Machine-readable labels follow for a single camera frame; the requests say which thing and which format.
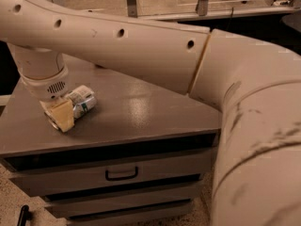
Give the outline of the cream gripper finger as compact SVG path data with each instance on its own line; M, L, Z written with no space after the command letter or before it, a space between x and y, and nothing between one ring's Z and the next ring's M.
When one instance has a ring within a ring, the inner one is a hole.
M52 102L41 102L45 115L55 129L65 133L74 126L73 106L70 99L59 97Z

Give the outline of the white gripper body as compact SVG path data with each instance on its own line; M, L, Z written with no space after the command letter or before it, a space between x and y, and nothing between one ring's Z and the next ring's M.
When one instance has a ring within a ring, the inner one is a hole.
M39 101L51 102L68 91L68 74L66 67L56 75L44 79L32 79L21 75L28 91Z

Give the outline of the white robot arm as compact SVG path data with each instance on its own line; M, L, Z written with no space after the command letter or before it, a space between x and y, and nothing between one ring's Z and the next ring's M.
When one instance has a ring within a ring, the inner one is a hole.
M71 105L49 87L67 54L218 109L211 226L301 226L301 61L269 42L192 25L0 0L0 40L18 49L23 81L57 125Z

